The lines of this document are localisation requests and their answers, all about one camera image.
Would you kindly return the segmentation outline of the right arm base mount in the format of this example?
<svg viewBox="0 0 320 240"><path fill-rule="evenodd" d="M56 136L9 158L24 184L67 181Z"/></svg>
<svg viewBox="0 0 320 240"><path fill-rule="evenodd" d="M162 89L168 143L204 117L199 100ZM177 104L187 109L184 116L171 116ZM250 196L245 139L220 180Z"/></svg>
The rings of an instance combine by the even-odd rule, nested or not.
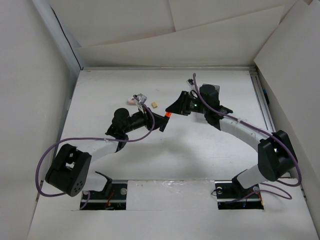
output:
<svg viewBox="0 0 320 240"><path fill-rule="evenodd" d="M216 197L219 210L263 210L259 184L249 188L243 188L237 177L245 171L240 172L232 180L217 180L211 195Z"/></svg>

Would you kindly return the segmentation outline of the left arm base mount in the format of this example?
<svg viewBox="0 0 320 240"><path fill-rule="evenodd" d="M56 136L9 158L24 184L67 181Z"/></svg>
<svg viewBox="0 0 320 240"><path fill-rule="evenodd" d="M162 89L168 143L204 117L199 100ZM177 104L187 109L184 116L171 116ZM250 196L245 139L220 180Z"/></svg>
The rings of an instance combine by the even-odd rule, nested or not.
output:
<svg viewBox="0 0 320 240"><path fill-rule="evenodd" d="M127 207L127 180L113 180L95 171L87 177L80 210L122 211Z"/></svg>

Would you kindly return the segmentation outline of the orange highlighter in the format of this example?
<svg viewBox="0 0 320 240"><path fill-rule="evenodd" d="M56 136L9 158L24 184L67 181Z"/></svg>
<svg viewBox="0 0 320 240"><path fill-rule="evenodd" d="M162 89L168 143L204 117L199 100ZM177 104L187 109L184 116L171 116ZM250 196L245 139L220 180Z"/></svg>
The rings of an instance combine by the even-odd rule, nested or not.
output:
<svg viewBox="0 0 320 240"><path fill-rule="evenodd" d="M172 115L171 112L166 112L164 117L165 117L166 119L169 119L169 118L171 117L171 115Z"/></svg>

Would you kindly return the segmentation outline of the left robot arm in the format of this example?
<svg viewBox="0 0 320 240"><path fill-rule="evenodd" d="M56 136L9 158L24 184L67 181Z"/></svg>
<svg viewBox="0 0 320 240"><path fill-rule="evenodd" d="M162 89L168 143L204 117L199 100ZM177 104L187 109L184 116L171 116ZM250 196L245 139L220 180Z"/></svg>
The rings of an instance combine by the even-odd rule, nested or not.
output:
<svg viewBox="0 0 320 240"><path fill-rule="evenodd" d="M150 132L163 132L170 116L168 112L161 116L146 108L133 115L126 108L117 109L105 138L83 146L64 144L54 158L45 181L70 197L80 192L95 192L98 197L107 198L112 191L112 179L98 171L90 173L90 164L122 150L130 142L129 132L142 127Z"/></svg>

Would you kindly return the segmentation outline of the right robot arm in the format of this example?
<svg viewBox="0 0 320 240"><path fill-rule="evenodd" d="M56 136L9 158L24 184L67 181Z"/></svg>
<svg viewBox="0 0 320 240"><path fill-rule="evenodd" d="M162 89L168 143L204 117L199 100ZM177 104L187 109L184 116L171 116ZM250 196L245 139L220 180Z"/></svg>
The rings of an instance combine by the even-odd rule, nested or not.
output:
<svg viewBox="0 0 320 240"><path fill-rule="evenodd" d="M269 132L233 116L231 109L220 104L219 93L218 85L193 87L190 91L182 91L166 112L183 116L202 114L209 125L236 137L257 152L257 164L231 180L231 193L240 199L248 195L255 185L276 182L296 167L298 161L286 132Z"/></svg>

